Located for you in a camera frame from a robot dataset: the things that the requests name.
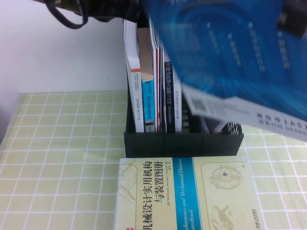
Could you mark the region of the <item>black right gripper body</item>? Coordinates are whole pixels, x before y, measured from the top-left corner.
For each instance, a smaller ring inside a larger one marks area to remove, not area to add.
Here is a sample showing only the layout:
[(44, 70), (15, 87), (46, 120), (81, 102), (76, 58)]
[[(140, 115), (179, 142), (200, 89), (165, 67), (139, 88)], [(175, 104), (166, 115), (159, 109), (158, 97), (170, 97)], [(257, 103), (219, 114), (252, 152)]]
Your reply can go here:
[(306, 0), (285, 0), (284, 12), (286, 15), (307, 15)]

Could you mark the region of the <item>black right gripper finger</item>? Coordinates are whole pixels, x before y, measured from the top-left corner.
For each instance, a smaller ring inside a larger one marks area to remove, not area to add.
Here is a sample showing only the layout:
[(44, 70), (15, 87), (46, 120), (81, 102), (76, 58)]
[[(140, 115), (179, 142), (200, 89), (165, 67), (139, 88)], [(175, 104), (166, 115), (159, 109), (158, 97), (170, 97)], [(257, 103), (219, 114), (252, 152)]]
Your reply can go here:
[(302, 39), (307, 34), (307, 12), (283, 8), (276, 27), (278, 30)]

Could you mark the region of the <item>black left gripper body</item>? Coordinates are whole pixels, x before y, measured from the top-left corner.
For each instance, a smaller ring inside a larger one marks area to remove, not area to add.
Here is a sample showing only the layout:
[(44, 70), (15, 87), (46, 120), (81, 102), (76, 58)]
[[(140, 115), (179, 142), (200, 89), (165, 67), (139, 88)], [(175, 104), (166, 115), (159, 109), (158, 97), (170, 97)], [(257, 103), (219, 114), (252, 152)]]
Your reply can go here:
[(115, 18), (134, 23), (147, 23), (147, 15), (139, 0), (89, 0), (89, 16), (100, 22), (109, 22)]

